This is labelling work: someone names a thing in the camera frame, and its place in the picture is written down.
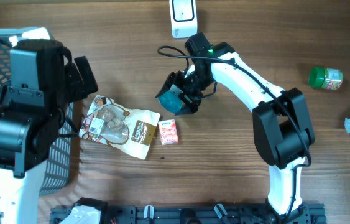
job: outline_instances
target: plastic bag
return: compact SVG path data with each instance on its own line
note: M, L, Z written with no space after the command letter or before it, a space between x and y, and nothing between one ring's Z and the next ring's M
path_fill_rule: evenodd
M145 159L159 118L158 113L127 109L112 99L97 95L83 121L80 137Z

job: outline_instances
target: pink packet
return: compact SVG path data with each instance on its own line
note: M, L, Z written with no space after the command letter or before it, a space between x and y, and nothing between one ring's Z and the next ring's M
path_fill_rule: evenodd
M168 121L160 121L158 122L158 127L160 129L161 143L163 145L179 143L174 119Z

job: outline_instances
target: gray basket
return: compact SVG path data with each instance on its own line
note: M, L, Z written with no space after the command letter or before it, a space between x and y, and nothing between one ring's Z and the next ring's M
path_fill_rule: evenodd
M23 29L0 29L0 38L9 41L9 37L16 35L21 37L22 33L36 29L36 27L28 27ZM10 79L10 49L0 44L0 88ZM67 116L73 118L73 103L70 103L67 109ZM71 133L71 127L65 123L60 129L60 134ZM58 138L50 146L50 155L47 159L47 167L45 172L45 179L40 195L52 194L66 186L69 180L70 172L70 152L71 152L71 138Z

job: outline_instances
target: wood grain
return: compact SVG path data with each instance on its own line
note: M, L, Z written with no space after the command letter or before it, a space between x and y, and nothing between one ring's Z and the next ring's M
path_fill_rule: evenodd
M201 0L198 22L211 43L226 41L268 81L305 94L316 142L302 198L325 204L328 223L350 223L350 135L343 127L350 117L350 1ZM154 98L166 76L185 66L156 53L185 42L172 38L167 2L0 6L0 28L27 26L47 27L74 56L86 55L100 95L173 118ZM342 88L310 88L314 65L341 69ZM79 114L92 98L78 104ZM116 205L264 202L269 173L254 147L251 113L228 89L220 85L197 114L175 119L180 144L161 146L156 138L145 161L74 141L72 182L40 198L39 223L54 206L80 197Z

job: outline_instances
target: blue object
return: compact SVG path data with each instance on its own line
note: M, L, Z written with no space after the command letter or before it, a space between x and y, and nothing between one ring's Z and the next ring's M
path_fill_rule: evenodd
M174 114L177 114L183 106L183 101L171 91L167 91L158 97L158 100L165 109Z

